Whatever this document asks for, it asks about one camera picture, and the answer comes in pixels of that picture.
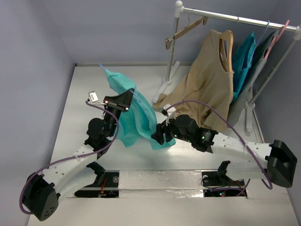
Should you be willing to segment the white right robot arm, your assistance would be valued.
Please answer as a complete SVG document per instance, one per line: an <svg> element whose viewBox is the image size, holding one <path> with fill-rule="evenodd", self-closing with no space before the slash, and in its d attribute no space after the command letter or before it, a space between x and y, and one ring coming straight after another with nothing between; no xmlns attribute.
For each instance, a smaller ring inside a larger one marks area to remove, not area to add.
<svg viewBox="0 0 301 226"><path fill-rule="evenodd" d="M285 188L293 185L297 158L280 140L272 144L243 142L199 127L185 114L159 123L151 138L160 145L176 138L189 142L198 151L224 155L216 173L217 181L223 185L238 179L266 179Z"/></svg>

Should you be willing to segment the teal t shirt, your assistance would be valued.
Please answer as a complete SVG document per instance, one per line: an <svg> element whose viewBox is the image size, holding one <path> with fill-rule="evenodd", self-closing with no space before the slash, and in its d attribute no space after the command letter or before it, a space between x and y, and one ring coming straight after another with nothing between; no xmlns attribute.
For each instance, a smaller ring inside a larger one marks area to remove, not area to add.
<svg viewBox="0 0 301 226"><path fill-rule="evenodd" d="M143 137L150 142L153 150L171 147L176 141L171 141L160 145L151 135L156 131L157 117L154 109L147 99L137 90L136 84L127 76L104 69L110 88L119 95L127 90L131 92L133 100L127 112L121 114L119 118L119 132L117 139L128 148L133 146L139 138Z"/></svg>

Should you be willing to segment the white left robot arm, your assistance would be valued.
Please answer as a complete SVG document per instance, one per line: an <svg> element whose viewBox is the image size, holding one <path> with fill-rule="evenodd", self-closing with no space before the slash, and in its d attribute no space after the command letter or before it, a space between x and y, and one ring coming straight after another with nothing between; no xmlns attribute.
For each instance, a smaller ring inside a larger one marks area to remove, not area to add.
<svg viewBox="0 0 301 226"><path fill-rule="evenodd" d="M99 101L94 91L89 92L86 104L102 110L103 118L90 120L88 138L71 156L50 163L27 178L19 197L19 207L23 213L44 221L56 211L64 198L87 185L99 186L103 183L105 169L97 160L117 138L120 115L129 110L134 93L134 88L131 88Z"/></svg>

